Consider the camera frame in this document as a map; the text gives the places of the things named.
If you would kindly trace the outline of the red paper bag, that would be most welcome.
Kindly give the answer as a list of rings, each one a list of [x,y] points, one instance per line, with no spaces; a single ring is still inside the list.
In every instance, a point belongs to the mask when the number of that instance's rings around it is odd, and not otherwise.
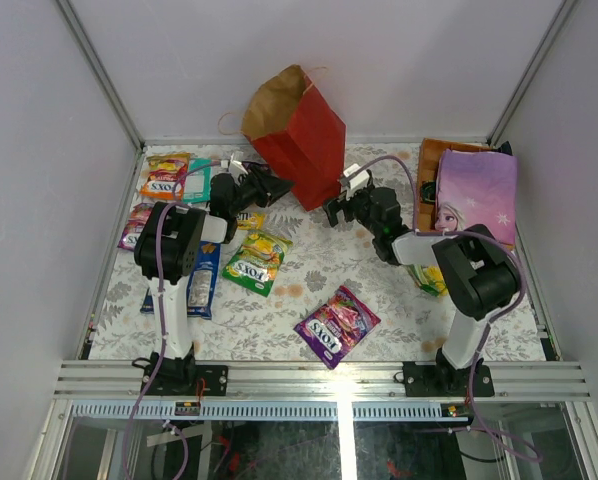
[[[294,183],[292,193],[304,210],[339,195],[346,125],[300,65],[258,88],[239,132],[277,176]]]

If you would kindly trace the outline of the yellow green candy bag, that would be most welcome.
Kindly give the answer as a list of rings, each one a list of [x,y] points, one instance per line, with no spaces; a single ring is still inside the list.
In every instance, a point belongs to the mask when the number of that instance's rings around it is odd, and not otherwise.
[[[423,292],[442,297],[448,294],[441,270],[436,266],[407,265],[406,269],[415,285]]]

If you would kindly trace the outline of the blue Doritos chip bag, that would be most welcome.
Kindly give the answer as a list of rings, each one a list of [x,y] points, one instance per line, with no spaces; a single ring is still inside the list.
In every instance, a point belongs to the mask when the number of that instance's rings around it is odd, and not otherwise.
[[[162,259],[163,312],[166,320],[179,319],[186,305],[188,317],[212,318],[212,302],[218,279],[221,245],[201,242],[195,255],[195,265],[185,276],[176,265]]]

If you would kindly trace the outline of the green Fox's candy bag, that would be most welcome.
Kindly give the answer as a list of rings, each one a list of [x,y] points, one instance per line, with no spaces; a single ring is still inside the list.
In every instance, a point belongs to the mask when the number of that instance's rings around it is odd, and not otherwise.
[[[222,270],[222,277],[267,297],[293,242],[262,230],[250,230]]]

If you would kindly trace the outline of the orange Fox's candy bag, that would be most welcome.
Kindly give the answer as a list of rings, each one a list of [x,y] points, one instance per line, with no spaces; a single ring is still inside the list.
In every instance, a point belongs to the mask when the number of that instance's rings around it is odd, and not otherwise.
[[[181,180],[188,173],[189,153],[152,155],[147,157],[147,176],[139,193],[157,200],[176,200],[183,197]]]

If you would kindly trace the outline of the yellow snack bar wrapper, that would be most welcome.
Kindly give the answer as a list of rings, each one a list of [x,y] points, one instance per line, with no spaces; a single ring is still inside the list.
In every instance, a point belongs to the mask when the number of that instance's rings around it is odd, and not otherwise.
[[[238,230],[257,230],[260,229],[267,215],[262,212],[242,212],[237,216]]]

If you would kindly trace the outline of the teal snack packet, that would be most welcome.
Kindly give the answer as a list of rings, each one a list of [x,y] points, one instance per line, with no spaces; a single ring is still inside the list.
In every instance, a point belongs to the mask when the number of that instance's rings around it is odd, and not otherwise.
[[[183,182],[182,201],[188,204],[203,203],[210,200],[212,161],[205,158],[192,159],[188,166],[188,175]]]

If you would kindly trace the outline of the purple Fox's candy bag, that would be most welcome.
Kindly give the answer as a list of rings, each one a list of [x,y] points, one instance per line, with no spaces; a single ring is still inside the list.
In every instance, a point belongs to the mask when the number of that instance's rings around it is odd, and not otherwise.
[[[329,369],[340,362],[381,323],[350,289],[340,286],[332,297],[298,322],[294,331]]]
[[[134,250],[139,236],[152,213],[152,209],[153,204],[145,202],[137,204],[132,209],[117,243],[118,248],[127,251]]]

